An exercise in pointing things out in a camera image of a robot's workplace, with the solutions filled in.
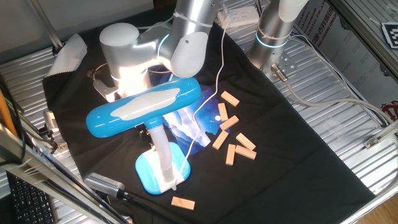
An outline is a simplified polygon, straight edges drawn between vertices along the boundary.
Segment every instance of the cable clip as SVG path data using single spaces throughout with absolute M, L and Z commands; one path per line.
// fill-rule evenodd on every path
M 209 27 L 209 28 L 212 28 L 213 27 L 213 25 L 209 25 L 209 24 L 205 24 L 205 23 L 202 23 L 202 22 L 198 22 L 198 21 L 194 21 L 194 20 L 192 20 L 192 19 L 190 19 L 190 18 L 188 18 L 188 17 L 186 17 L 186 16 L 184 16 L 184 15 L 182 15 L 182 14 L 179 14 L 177 11 L 174 11 L 174 17 L 176 17 L 176 18 L 181 18 L 181 19 L 183 19 L 183 20 L 186 20 L 186 21 L 188 21 L 188 22 L 192 22 L 192 23 L 194 23 L 194 24 L 196 24 L 196 25 L 199 25 L 199 26 L 203 26 L 203 27 Z
M 271 71 L 273 71 L 275 73 L 275 75 L 278 76 L 278 78 L 282 81 L 282 82 L 286 82 L 288 80 L 287 76 L 280 70 L 280 68 L 278 67 L 278 65 L 276 64 L 272 64 L 271 65 Z

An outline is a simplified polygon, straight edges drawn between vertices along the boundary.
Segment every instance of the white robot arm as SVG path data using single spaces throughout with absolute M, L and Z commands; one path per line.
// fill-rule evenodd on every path
M 205 61 L 219 5 L 214 0 L 178 0 L 172 26 L 164 24 L 142 34 L 126 23 L 105 28 L 99 39 L 119 95 L 150 88 L 147 68 L 154 65 L 164 65 L 180 78 L 196 75 Z

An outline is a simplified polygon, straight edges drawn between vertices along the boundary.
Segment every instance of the blue ring light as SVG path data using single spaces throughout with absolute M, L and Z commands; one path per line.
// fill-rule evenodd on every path
M 157 56 L 159 57 L 160 48 L 162 47 L 163 42 L 169 37 L 170 34 L 167 34 L 163 37 L 162 41 L 160 41 L 159 47 L 157 48 Z
M 264 45 L 264 46 L 266 46 L 266 47 L 270 47 L 270 48 L 283 47 L 283 46 L 287 43 L 287 40 L 286 40 L 285 43 L 283 43 L 283 44 L 281 44 L 281 45 L 278 45 L 278 46 L 274 46 L 274 45 L 268 45 L 268 44 L 263 43 L 263 42 L 260 40 L 260 38 L 259 38 L 259 36 L 258 36 L 257 34 L 256 34 L 256 38 L 257 38 L 257 40 L 260 42 L 260 44 L 262 44 L 262 45 Z

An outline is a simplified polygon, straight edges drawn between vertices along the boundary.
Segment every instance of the gray cable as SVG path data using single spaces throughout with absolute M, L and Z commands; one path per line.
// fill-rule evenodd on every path
M 377 107 L 375 107 L 374 105 L 372 105 L 372 104 L 370 104 L 370 103 L 368 103 L 368 102 L 365 102 L 365 101 L 363 101 L 363 100 L 352 99 L 352 98 L 346 98 L 346 99 L 337 99 L 337 100 L 331 100 L 331 101 L 326 101 L 326 102 L 321 102 L 321 103 L 311 103 L 311 102 L 307 102 L 307 101 L 301 99 L 301 98 L 296 94 L 296 92 L 294 92 L 292 86 L 290 86 L 289 81 L 286 80 L 284 83 L 285 83 L 286 87 L 290 90 L 290 92 L 292 93 L 292 95 L 293 95 L 294 97 L 296 97 L 296 99 L 297 99 L 301 104 L 304 104 L 304 105 L 307 105 L 307 106 L 328 106 L 328 105 L 332 105 L 332 104 L 335 104 L 335 103 L 344 103 L 344 102 L 357 103 L 357 104 L 361 104 L 361 105 L 364 105 L 364 106 L 366 106 L 366 107 L 372 109 L 373 111 L 377 112 L 380 116 L 382 116 L 382 117 L 387 121 L 388 124 L 392 124 L 392 120 L 391 120 L 385 113 L 383 113 L 379 108 L 377 108 Z

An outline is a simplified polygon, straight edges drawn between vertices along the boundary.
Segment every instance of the white fabric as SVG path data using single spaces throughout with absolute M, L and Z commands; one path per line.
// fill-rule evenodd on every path
M 78 34 L 71 36 L 67 44 L 59 51 L 47 77 L 58 73 L 75 71 L 86 54 L 87 45 L 83 39 Z

